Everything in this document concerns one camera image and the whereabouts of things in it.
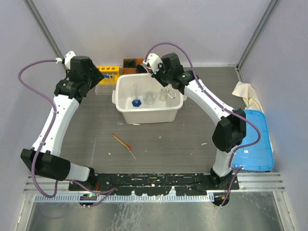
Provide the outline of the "yellow test tube rack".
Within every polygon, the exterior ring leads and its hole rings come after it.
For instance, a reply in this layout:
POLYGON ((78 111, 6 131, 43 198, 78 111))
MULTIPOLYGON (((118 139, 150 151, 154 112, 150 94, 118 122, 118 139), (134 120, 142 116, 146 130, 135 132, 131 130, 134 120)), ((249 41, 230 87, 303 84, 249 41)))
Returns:
POLYGON ((119 66, 97 66, 103 75, 113 75, 114 79, 104 78, 99 82, 101 85, 115 85, 118 78, 120 77, 120 67, 119 66))

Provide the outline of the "metal test tube holder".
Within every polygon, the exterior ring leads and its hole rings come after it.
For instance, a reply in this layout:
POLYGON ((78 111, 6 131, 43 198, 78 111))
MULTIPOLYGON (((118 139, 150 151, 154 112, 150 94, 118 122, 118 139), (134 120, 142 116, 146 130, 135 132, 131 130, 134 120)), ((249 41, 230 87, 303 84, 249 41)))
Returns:
POLYGON ((175 99, 176 98, 176 93, 172 90, 172 88, 168 85, 165 87, 165 89, 167 90, 167 96, 171 99, 175 99))

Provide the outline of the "clear glass flask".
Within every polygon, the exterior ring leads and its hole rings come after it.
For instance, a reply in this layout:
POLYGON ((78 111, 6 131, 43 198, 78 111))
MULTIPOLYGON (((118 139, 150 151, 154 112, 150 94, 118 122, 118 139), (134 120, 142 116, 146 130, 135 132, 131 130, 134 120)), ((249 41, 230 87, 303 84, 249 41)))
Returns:
POLYGON ((156 100, 156 94, 152 91, 147 91, 143 94, 143 101, 147 105, 153 105, 156 100))
POLYGON ((168 98, 167 89, 162 88, 159 92, 159 100, 164 102, 167 100, 167 98, 168 98))

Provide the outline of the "white plastic tub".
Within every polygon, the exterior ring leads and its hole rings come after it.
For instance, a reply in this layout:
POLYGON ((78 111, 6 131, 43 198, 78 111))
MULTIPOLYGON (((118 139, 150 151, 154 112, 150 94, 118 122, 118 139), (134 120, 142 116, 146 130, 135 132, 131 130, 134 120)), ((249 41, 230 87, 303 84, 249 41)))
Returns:
POLYGON ((112 94, 128 124, 172 122, 184 100, 178 90, 162 87, 149 74, 120 76, 112 94))

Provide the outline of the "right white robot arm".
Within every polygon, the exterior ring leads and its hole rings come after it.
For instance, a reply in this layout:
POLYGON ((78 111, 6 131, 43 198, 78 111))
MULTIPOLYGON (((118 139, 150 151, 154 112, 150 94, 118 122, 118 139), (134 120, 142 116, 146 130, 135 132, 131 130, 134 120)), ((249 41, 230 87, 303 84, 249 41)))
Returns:
POLYGON ((210 170, 211 184, 221 190, 232 175, 229 166, 231 152, 239 146, 246 136, 246 117, 243 109, 235 110, 215 96, 192 71, 185 71, 175 53, 162 57, 151 53, 145 59, 145 64, 152 70, 152 77, 162 86, 171 85, 182 95, 193 100, 212 119, 215 130, 212 141, 217 148, 216 158, 210 170))

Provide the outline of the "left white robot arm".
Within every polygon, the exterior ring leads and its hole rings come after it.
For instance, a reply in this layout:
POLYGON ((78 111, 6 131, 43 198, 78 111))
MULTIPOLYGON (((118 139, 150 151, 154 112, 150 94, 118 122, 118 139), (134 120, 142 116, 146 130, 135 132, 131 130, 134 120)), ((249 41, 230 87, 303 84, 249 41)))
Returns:
POLYGON ((22 150, 21 159, 33 176, 77 180, 84 190, 90 191, 96 186, 94 169, 73 164, 61 158, 60 153, 72 116, 104 76, 89 57, 77 56, 73 51, 57 61, 66 66, 66 77, 55 87, 52 108, 39 137, 30 149, 22 150))

